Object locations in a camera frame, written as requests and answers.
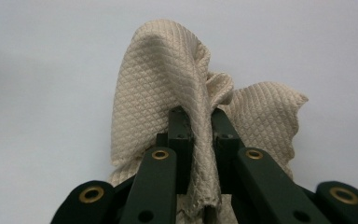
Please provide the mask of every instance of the black metal frame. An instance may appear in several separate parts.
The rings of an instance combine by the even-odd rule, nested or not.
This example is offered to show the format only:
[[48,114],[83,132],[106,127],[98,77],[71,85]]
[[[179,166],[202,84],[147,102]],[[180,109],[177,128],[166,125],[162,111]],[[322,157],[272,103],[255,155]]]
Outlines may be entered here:
[[[266,151],[246,147],[224,111],[213,112],[212,125],[221,191],[232,195],[239,223],[358,224],[358,189],[335,181],[320,184],[316,193],[303,189]],[[78,186],[51,223],[175,223],[176,194],[186,194],[193,143],[187,114],[180,106],[172,109],[168,132],[157,135],[136,176],[114,188],[102,181]]]

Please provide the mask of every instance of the towel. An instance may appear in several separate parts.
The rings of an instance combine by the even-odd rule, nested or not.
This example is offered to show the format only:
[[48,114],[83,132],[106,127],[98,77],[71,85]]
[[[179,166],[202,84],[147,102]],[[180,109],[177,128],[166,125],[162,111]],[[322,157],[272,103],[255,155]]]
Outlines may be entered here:
[[213,153],[212,112],[223,109],[247,147],[266,150],[292,176],[296,113],[308,101],[276,82],[234,91],[231,77],[211,72],[210,51],[184,26],[150,21],[134,34],[117,79],[112,115],[111,160],[116,186],[132,175],[156,134],[168,130],[168,113],[180,105],[195,137],[187,195],[178,195],[176,223],[202,223],[206,206],[215,223],[236,223],[229,195],[221,195]]

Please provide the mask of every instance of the fabric fold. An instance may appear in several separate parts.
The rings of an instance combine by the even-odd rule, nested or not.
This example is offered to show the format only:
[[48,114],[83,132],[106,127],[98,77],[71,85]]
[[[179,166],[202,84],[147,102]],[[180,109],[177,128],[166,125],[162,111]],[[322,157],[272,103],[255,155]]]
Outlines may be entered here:
[[205,206],[215,209],[217,222],[236,223],[229,196],[222,201],[213,152],[211,114],[217,107],[246,146],[265,149],[291,175],[296,113],[308,100],[274,82],[234,91],[229,75],[208,70],[210,57],[182,25],[150,21],[135,32],[117,80],[111,152],[117,169],[109,180],[114,186],[136,174],[156,134],[167,132],[170,109],[180,105],[189,115],[195,144],[187,195],[178,196],[177,223],[202,223]]

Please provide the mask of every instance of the beige cloth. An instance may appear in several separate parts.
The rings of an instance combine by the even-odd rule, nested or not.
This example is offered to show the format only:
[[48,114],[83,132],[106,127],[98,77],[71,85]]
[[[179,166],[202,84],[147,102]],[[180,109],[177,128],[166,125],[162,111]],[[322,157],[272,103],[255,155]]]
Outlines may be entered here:
[[224,109],[248,147],[265,149],[291,175],[291,140],[297,110],[307,98],[283,84],[263,82],[234,91],[230,76],[208,71],[209,50],[182,25],[166,20],[141,26],[124,56],[112,119],[115,186],[134,175],[157,133],[167,132],[168,111],[181,105],[195,135],[187,195],[178,196],[177,223],[202,223],[203,208],[216,221],[235,223],[229,196],[220,194],[211,114]]

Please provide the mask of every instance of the dark green metal bar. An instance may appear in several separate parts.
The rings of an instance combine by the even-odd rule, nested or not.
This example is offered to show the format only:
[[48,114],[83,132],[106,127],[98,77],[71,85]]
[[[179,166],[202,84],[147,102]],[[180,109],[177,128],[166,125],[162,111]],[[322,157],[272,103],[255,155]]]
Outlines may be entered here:
[[167,147],[147,150],[119,223],[174,223],[175,186],[176,153]]
[[223,110],[215,109],[212,113],[211,122],[213,149],[220,188],[223,194],[232,194],[240,184],[232,164],[237,156],[238,149],[243,147],[243,142]]
[[176,152],[177,189],[176,193],[186,194],[190,182],[191,161],[193,157],[194,137],[190,121],[181,106],[170,110],[168,123],[168,147]]
[[318,186],[315,203],[333,223],[358,224],[358,189],[337,181]]
[[235,167],[261,223],[330,223],[266,151],[241,148]]

